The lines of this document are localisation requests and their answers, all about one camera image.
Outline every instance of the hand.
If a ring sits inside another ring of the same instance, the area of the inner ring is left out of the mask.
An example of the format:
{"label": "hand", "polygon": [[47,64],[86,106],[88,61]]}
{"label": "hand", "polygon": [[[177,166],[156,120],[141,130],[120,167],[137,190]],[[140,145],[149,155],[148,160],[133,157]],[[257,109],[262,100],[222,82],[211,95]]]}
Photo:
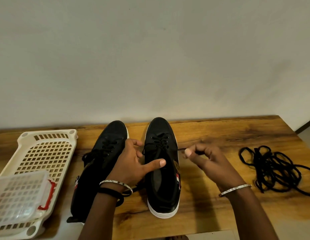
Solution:
{"label": "hand", "polygon": [[[195,151],[204,152],[209,160],[200,157]],[[217,146],[195,144],[185,149],[185,155],[216,183],[221,192],[245,184],[245,181]]]}
{"label": "hand", "polygon": [[134,186],[141,181],[146,173],[162,168],[166,165],[164,159],[157,159],[148,164],[141,165],[139,158],[143,157],[143,155],[140,151],[137,151],[134,146],[142,145],[143,143],[139,140],[127,139],[125,141],[123,152],[118,157],[113,170],[106,179],[116,180],[129,186]]}

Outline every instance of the transparent lid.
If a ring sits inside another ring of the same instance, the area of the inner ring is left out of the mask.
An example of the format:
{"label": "transparent lid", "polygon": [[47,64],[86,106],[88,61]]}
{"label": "transparent lid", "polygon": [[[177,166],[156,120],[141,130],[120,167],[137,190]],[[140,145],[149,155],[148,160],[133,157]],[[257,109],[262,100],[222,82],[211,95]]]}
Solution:
{"label": "transparent lid", "polygon": [[0,226],[27,222],[43,201],[46,170],[0,177]]}

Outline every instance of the bangle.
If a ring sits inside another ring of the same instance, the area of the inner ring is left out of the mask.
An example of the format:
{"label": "bangle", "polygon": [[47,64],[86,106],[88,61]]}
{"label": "bangle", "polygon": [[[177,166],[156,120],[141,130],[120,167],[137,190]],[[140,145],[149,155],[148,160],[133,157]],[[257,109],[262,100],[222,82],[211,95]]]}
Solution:
{"label": "bangle", "polygon": [[243,185],[240,185],[240,186],[237,186],[237,187],[234,187],[234,188],[230,188],[229,190],[226,190],[226,191],[220,193],[218,196],[219,197],[223,197],[223,196],[225,196],[225,194],[227,194],[229,192],[232,192],[234,190],[239,190],[239,189],[245,188],[245,187],[252,187],[252,185],[251,184],[243,184]]}
{"label": "bangle", "polygon": [[99,188],[97,192],[102,194],[108,194],[116,199],[119,199],[119,201],[116,202],[116,207],[120,206],[124,202],[124,196],[116,190],[110,188]]}
{"label": "bangle", "polygon": [[103,184],[103,183],[114,183],[114,184],[119,184],[119,185],[125,186],[126,188],[128,188],[131,191],[131,193],[128,196],[131,196],[133,194],[133,190],[131,189],[131,187],[128,186],[127,184],[125,184],[125,183],[120,182],[120,181],[116,181],[116,180],[103,180],[103,181],[101,181],[99,183],[99,186],[101,186],[101,184]]}

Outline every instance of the fingernail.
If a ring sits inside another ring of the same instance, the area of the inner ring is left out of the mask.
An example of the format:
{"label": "fingernail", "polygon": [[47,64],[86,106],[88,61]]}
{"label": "fingernail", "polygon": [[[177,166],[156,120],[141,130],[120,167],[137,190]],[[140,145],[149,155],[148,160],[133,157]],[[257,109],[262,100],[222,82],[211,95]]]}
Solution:
{"label": "fingernail", "polygon": [[164,167],[166,165],[166,161],[164,159],[160,160],[159,165],[160,165],[160,167]]}
{"label": "fingernail", "polygon": [[192,154],[191,149],[186,148],[186,149],[185,149],[185,155],[186,155],[187,157],[189,157],[191,154]]}

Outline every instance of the basket handle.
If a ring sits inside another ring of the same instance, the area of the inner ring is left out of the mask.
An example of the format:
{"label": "basket handle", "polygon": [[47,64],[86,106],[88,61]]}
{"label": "basket handle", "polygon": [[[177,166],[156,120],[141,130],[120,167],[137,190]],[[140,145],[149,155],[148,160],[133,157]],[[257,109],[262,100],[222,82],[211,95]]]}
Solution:
{"label": "basket handle", "polygon": [[45,211],[45,210],[47,210],[47,209],[49,208],[49,203],[51,202],[51,199],[52,199],[53,193],[54,193],[54,188],[55,188],[55,186],[56,186],[56,183],[53,182],[52,180],[49,179],[48,181],[51,183],[51,190],[49,191],[49,195],[48,195],[46,204],[45,204],[44,207],[42,207],[42,206],[40,205],[40,206],[37,208],[37,209],[43,210],[43,211]]}

